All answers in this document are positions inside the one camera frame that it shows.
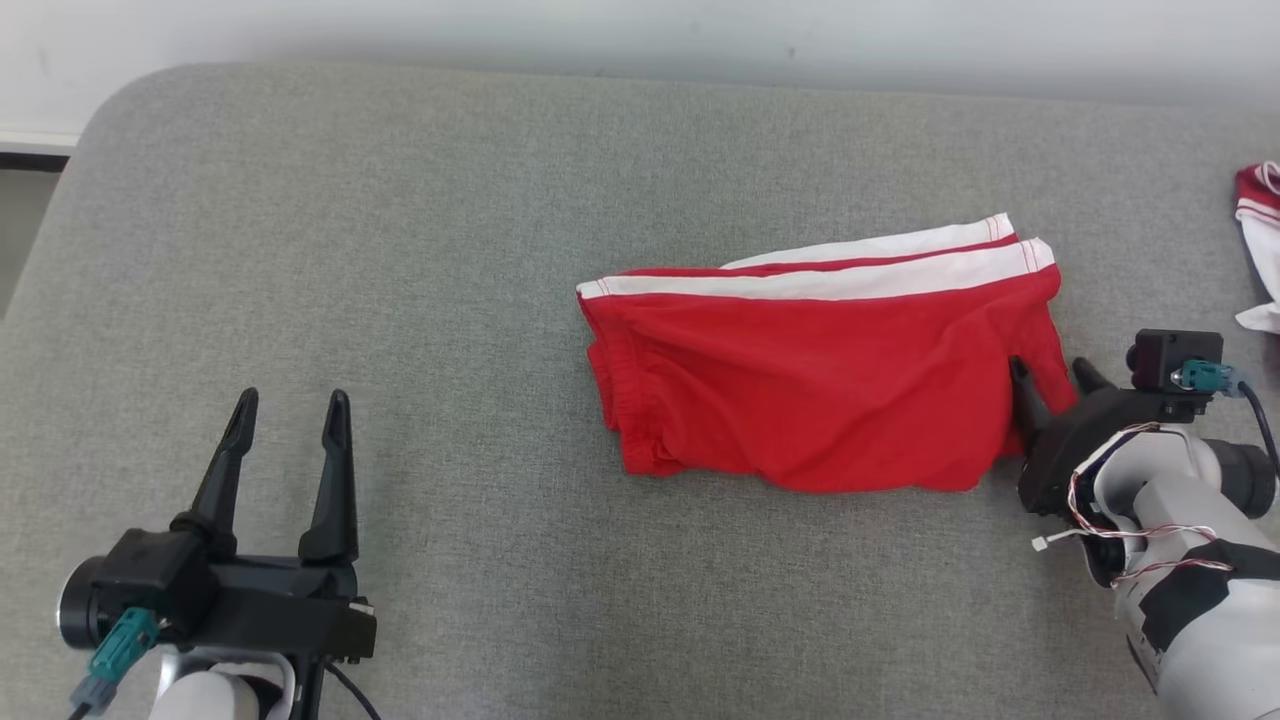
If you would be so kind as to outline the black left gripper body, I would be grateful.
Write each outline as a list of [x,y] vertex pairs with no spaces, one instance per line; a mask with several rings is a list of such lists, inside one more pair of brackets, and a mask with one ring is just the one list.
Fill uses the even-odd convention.
[[351,562],[251,556],[212,566],[214,605],[195,644],[302,660],[372,659],[378,619]]

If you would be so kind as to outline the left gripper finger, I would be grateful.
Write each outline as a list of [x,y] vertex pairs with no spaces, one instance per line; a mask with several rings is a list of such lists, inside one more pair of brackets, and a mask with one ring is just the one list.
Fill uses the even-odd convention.
[[233,409],[212,459],[188,510],[179,512],[170,529],[202,541],[211,559],[233,559],[236,503],[241,466],[251,450],[259,409],[259,391],[244,389]]
[[358,514],[349,396],[332,392],[321,446],[325,454],[310,528],[300,537],[298,557],[308,565],[337,565],[358,559]]

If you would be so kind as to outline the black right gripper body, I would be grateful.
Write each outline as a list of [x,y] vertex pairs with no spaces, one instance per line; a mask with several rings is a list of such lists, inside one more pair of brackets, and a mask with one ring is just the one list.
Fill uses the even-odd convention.
[[1018,480],[1021,506],[1041,516],[1062,516],[1068,483],[1075,469],[1096,450],[1129,427],[1147,423],[1189,424],[1204,414],[1208,395],[1151,393],[1138,389],[1103,389],[1076,401],[1039,433]]

